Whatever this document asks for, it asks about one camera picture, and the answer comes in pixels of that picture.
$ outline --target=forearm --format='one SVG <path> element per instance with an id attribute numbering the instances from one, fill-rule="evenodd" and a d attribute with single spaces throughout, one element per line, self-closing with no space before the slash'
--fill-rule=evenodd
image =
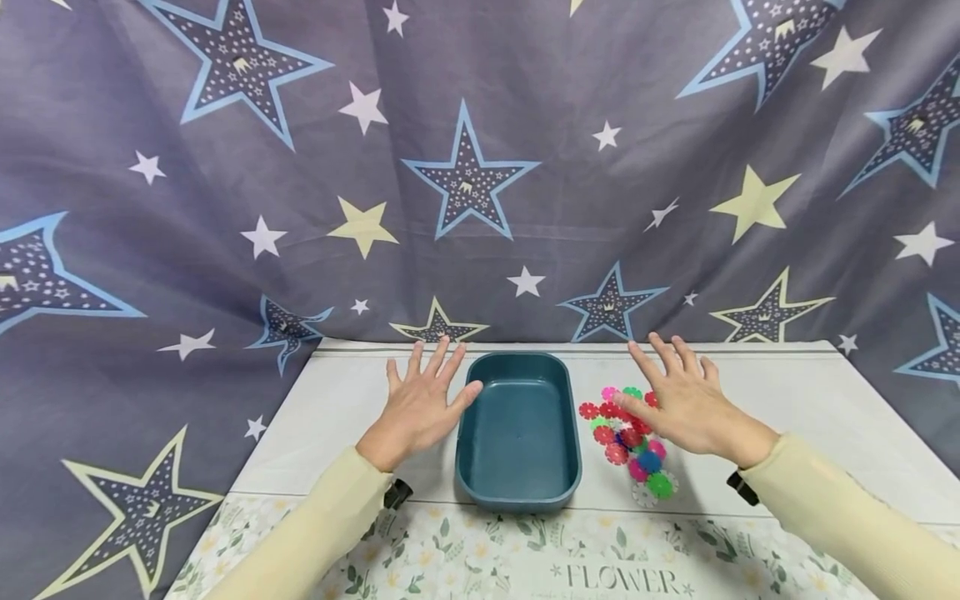
<path id="1" fill-rule="evenodd" d="M 370 529 L 390 475 L 348 448 L 206 600 L 301 600 Z"/>
<path id="2" fill-rule="evenodd" d="M 781 437 L 741 475 L 783 529 L 830 554 L 881 600 L 960 598 L 960 552 L 799 438 Z"/>

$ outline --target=floral table mat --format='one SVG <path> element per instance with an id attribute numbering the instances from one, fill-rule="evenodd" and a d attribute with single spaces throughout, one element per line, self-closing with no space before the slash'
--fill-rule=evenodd
<path id="1" fill-rule="evenodd" d="M 231 494 L 166 600 L 199 600 L 300 498 Z M 960 526 L 932 528 L 960 547 Z M 317 600 L 874 598 L 772 518 L 564 511 L 497 516 L 408 503 L 384 512 Z"/>

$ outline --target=right hand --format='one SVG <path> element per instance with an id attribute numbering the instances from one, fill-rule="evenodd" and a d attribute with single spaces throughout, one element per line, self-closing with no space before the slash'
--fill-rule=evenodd
<path id="1" fill-rule="evenodd" d="M 697 355 L 680 336 L 672 347 L 651 333 L 650 344 L 660 355 L 666 373 L 630 342 L 628 348 L 650 382 L 660 408 L 643 400 L 617 394 L 613 400 L 639 417 L 654 432 L 694 454 L 715 454 L 750 468 L 762 462 L 779 435 L 734 406 L 720 389 L 720 372 L 713 361 Z"/>

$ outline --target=white star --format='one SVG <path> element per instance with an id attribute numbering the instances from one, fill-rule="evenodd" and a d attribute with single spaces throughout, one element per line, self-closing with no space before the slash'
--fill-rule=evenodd
<path id="1" fill-rule="evenodd" d="M 616 148 L 616 135 L 620 133 L 622 127 L 611 127 L 610 121 L 603 122 L 603 130 L 601 132 L 595 133 L 593 137 L 597 138 L 600 141 L 600 147 L 597 148 L 597 152 L 600 152 L 607 146 L 613 146 Z"/>
<path id="2" fill-rule="evenodd" d="M 523 271 L 520 272 L 520 275 L 507 278 L 516 286 L 515 298 L 519 298 L 521 294 L 525 293 L 533 294 L 539 298 L 540 292 L 537 290 L 537 284 L 546 279 L 546 276 L 530 275 L 530 272 L 527 271 L 526 266 L 524 266 Z"/>
<path id="3" fill-rule="evenodd" d="M 173 344 L 172 346 L 158 348 L 157 352 L 168 352 L 171 350 L 176 350 L 180 354 L 180 361 L 183 362 L 184 360 L 186 360 L 186 357 L 190 355 L 190 352 L 194 350 L 216 348 L 216 346 L 213 346 L 212 344 L 210 344 L 210 339 L 212 337 L 213 337 L 213 329 L 210 329 L 199 338 L 192 338 L 188 335 L 181 334 L 179 344 Z"/>
<path id="4" fill-rule="evenodd" d="M 263 220 L 263 215 L 256 220 L 256 229 L 253 231 L 240 231 L 240 235 L 253 242 L 253 258 L 256 259 L 262 252 L 269 252 L 274 256 L 280 256 L 276 249 L 276 240 L 286 235 L 286 231 L 273 231 L 267 228 L 267 223 Z"/>
<path id="5" fill-rule="evenodd" d="M 267 426 L 263 424 L 263 415 L 260 415 L 256 420 L 247 419 L 247 433 L 244 434 L 245 438 L 253 438 L 256 442 L 260 441 L 260 434 L 267 430 Z"/>
<path id="6" fill-rule="evenodd" d="M 403 37 L 403 23 L 410 18 L 409 14 L 404 14 L 399 11 L 396 7 L 396 0 L 394 0 L 394 6 L 390 9 L 383 10 L 387 14 L 387 33 L 397 32 L 400 34 L 400 37 Z"/>
<path id="7" fill-rule="evenodd" d="M 933 221 L 930 221 L 920 233 L 895 235 L 894 238 L 903 244 L 903 250 L 897 254 L 897 258 L 905 258 L 917 254 L 926 261 L 929 267 L 933 266 L 933 259 L 937 255 L 938 250 L 952 246 L 954 243 L 953 240 L 937 237 L 937 229 L 933 225 Z"/>
<path id="8" fill-rule="evenodd" d="M 141 174 L 144 179 L 147 180 L 147 185 L 154 184 L 154 178 L 157 177 L 166 177 L 166 174 L 163 171 L 160 171 L 158 166 L 160 162 L 159 156 L 154 156 L 152 158 L 146 158 L 144 155 L 140 154 L 140 151 L 136 152 L 136 164 L 132 167 L 128 167 L 131 171 L 136 171 Z"/>
<path id="9" fill-rule="evenodd" d="M 387 122 L 386 117 L 384 117 L 380 109 L 376 107 L 376 103 L 380 102 L 380 90 L 375 89 L 369 94 L 364 95 L 353 82 L 349 83 L 350 95 L 353 96 L 353 102 L 341 108 L 340 112 L 348 114 L 351 117 L 356 117 L 357 121 L 360 122 L 360 131 L 366 135 L 370 123 Z"/>
<path id="10" fill-rule="evenodd" d="M 370 310 L 370 308 L 367 307 L 367 302 L 368 300 L 354 300 L 350 310 L 357 311 L 357 316 L 360 316 L 363 314 L 363 311 Z"/>
<path id="11" fill-rule="evenodd" d="M 847 356 L 850 356 L 850 353 L 851 353 L 852 351 L 854 351 L 854 350 L 859 350 L 859 349 L 860 349 L 860 348 L 858 348 L 858 347 L 856 346 L 856 334 L 855 334 L 855 333 L 854 333 L 852 336 L 850 336 L 850 337 L 848 337 L 848 336 L 846 336 L 846 335 L 844 335 L 844 334 L 841 333 L 841 334 L 840 334 L 840 343 L 837 344 L 837 347 L 840 348 L 840 349 L 842 349 L 843 352 L 844 352 L 844 354 L 846 354 Z"/>
<path id="12" fill-rule="evenodd" d="M 663 222 L 663 217 L 667 216 L 668 214 L 673 212 L 675 208 L 679 207 L 679 205 L 677 204 L 677 200 L 679 199 L 680 199 L 679 197 L 675 198 L 673 202 L 670 203 L 670 206 L 668 206 L 664 210 L 651 210 L 650 212 L 654 213 L 654 220 L 650 225 L 647 226 L 647 229 L 660 228 L 660 223 Z"/>
<path id="13" fill-rule="evenodd" d="M 810 63 L 813 66 L 827 70 L 827 73 L 824 75 L 824 86 L 821 89 L 827 89 L 828 85 L 832 84 L 836 78 L 845 72 L 869 73 L 870 65 L 868 65 L 867 60 L 863 58 L 863 53 L 867 49 L 867 46 L 874 41 L 874 38 L 879 35 L 880 31 L 882 30 L 878 29 L 871 34 L 866 34 L 864 37 L 850 39 L 846 26 L 841 27 L 837 41 L 833 44 L 833 50 L 830 50 Z"/>

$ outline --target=table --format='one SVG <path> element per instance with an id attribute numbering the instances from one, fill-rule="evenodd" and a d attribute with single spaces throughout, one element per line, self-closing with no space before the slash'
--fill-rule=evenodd
<path id="1" fill-rule="evenodd" d="M 384 365 L 407 345 L 324 339 L 276 413 L 167 600 L 198 600 L 309 492 L 386 397 Z M 570 371 L 575 401 L 603 387 L 649 389 L 621 345 L 475 344 L 548 351 Z M 960 546 L 960 482 L 826 342 L 694 345 L 720 368 L 725 392 L 779 430 L 832 456 L 864 487 Z M 725 485 L 732 466 L 667 446 L 678 492 L 652 508 L 632 494 L 578 420 L 583 480 L 555 516 L 497 516 L 453 481 L 454 432 L 398 470 L 415 496 L 385 512 L 315 590 L 315 598 L 414 600 L 556 598 L 871 598 L 847 569 L 784 533 L 762 507 Z"/>

